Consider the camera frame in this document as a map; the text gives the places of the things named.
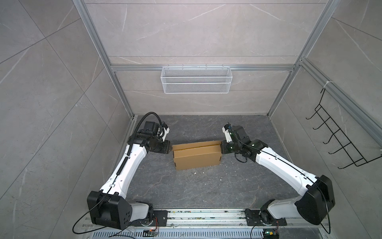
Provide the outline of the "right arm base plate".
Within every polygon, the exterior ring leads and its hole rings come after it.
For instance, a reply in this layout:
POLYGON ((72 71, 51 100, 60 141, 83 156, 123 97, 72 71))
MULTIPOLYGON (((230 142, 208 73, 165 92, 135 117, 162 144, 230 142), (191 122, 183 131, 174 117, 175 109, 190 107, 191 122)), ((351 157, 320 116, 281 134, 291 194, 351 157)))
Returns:
POLYGON ((244 210, 248 226, 286 226, 285 218, 275 219, 266 210, 244 210))

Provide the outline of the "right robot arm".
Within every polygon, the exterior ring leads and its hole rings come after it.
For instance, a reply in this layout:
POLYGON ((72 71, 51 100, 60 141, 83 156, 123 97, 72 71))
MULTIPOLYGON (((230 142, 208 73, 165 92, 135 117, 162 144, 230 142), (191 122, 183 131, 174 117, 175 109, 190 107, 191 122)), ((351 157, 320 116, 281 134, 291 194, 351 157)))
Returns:
POLYGON ((291 199, 271 199, 265 203, 259 213, 262 223, 270 225, 283 218, 303 218, 310 224, 320 225, 324 219, 329 219, 335 198, 328 177, 311 174, 281 157, 261 140, 251 140, 242 126, 228 123, 222 131, 225 135, 220 145, 222 154, 239 154, 267 168, 298 194, 291 199))

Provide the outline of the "brown cardboard box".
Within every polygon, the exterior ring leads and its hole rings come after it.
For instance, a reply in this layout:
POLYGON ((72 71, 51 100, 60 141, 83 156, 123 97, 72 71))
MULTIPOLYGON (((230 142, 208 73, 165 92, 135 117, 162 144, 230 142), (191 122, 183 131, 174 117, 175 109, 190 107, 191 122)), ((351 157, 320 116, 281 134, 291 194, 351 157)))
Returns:
POLYGON ((173 145, 173 158, 177 170, 219 165, 222 141, 205 141, 173 145))

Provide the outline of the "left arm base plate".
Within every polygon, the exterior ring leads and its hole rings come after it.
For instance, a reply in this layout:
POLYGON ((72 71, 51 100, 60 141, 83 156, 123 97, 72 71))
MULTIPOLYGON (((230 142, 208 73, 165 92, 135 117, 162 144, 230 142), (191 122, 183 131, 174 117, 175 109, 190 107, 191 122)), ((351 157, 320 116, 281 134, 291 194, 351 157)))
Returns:
POLYGON ((131 225, 136 227, 165 227, 168 221, 168 211, 166 210, 154 210, 149 213, 149 217, 143 220, 136 220, 131 225))

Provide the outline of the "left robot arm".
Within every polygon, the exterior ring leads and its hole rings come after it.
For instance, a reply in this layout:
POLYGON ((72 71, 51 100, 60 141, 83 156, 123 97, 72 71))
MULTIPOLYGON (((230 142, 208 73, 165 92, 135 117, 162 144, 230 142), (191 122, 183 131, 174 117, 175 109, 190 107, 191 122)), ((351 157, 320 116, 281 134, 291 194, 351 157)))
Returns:
POLYGON ((169 131, 164 122, 147 121, 136 135, 129 138, 125 153, 110 178, 99 191, 91 191, 87 197, 93 224, 123 230, 131 223, 152 223, 152 204, 129 203, 126 196, 133 176, 148 152, 168 154, 171 151, 171 144, 165 139, 169 131))

